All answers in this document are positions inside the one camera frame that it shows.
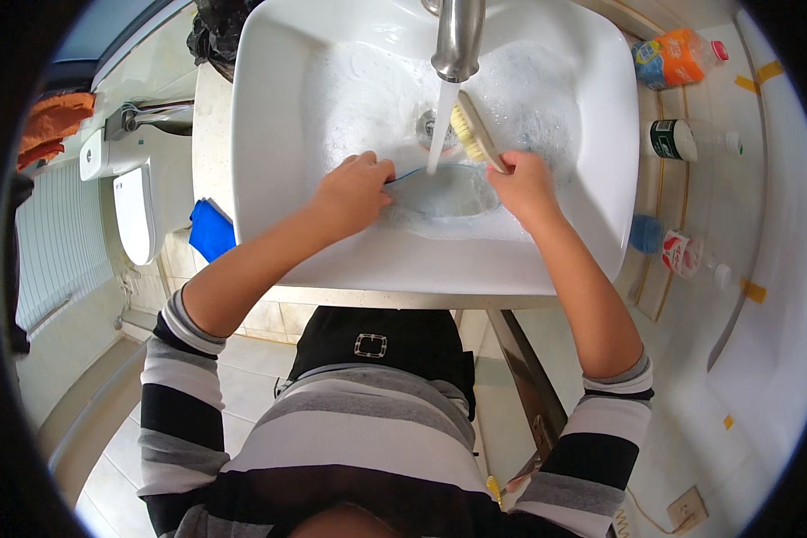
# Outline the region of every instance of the faucet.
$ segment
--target faucet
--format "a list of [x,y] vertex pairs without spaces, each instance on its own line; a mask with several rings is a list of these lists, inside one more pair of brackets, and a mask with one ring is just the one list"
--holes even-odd
[[486,0],[421,0],[440,16],[436,54],[430,59],[436,74],[447,82],[461,83],[478,72],[478,51],[484,30]]

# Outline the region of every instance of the toilet lid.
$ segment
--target toilet lid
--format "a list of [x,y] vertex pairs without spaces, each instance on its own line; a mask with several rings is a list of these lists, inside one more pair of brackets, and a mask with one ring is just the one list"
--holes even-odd
[[114,179],[113,200],[123,250],[134,264],[149,264],[156,247],[156,228],[147,168],[141,166]]

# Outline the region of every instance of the brush bristles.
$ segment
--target brush bristles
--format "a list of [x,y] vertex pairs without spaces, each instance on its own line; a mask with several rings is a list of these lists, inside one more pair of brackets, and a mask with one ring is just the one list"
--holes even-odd
[[463,145],[466,155],[473,161],[484,161],[484,153],[481,151],[481,146],[479,146],[478,142],[475,140],[473,132],[466,123],[466,117],[463,116],[463,112],[460,111],[460,107],[457,103],[454,103],[454,108],[452,109],[452,128],[454,129],[454,133],[458,135],[460,144]]

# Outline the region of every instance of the white sink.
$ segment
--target white sink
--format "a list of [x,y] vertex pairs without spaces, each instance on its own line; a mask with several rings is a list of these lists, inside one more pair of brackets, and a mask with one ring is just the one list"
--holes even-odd
[[[419,0],[267,0],[251,13],[233,88],[237,242],[299,207],[352,153],[375,150],[399,175],[424,166],[416,122],[439,92],[430,68],[437,25]],[[564,0],[489,1],[480,63],[463,88],[496,144],[547,157],[565,214],[613,280],[631,225],[639,138],[637,86],[621,32]],[[462,158],[452,150],[444,160]],[[467,219],[420,223],[416,232],[372,226],[281,283],[555,294],[534,244],[504,208]],[[463,239],[440,239],[448,237]]]

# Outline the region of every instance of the bottle label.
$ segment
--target bottle label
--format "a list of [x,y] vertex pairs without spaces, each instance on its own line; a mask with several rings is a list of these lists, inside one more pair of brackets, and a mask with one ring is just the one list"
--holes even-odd
[[690,53],[690,33],[691,30],[684,28],[655,38],[663,47],[661,56],[664,58],[664,81],[667,86],[699,82],[706,76]]
[[664,247],[661,249],[661,260],[664,265],[681,278],[693,278],[699,269],[699,259],[688,251],[692,240],[681,235],[677,230],[670,230],[664,235]]
[[657,41],[643,41],[631,48],[633,67],[637,80],[651,90],[666,88],[664,81],[664,59],[661,58],[661,44]]
[[676,124],[678,120],[660,120],[651,124],[649,138],[655,153],[661,158],[675,158],[681,160],[676,146]]
[[684,28],[635,44],[631,53],[637,80],[650,90],[702,80],[706,74],[690,53],[691,32]]

